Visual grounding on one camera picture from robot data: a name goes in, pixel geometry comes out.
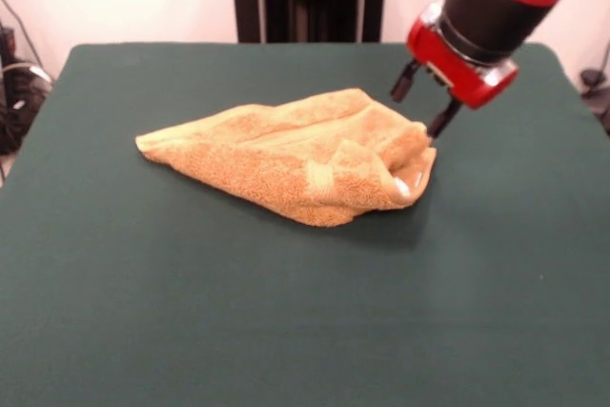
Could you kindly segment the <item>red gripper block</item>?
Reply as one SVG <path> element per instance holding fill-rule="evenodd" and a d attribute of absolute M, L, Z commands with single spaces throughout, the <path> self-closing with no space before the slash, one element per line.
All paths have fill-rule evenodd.
<path fill-rule="evenodd" d="M 412 88 L 420 65 L 448 88 L 453 97 L 427 125 L 429 137 L 440 137 L 463 104 L 479 109 L 502 93 L 519 73 L 511 58 L 482 64 L 456 51 L 441 32 L 441 15 L 441 10 L 424 10 L 417 17 L 406 42 L 415 60 L 406 64 L 390 92 L 392 100 L 400 103 Z"/>

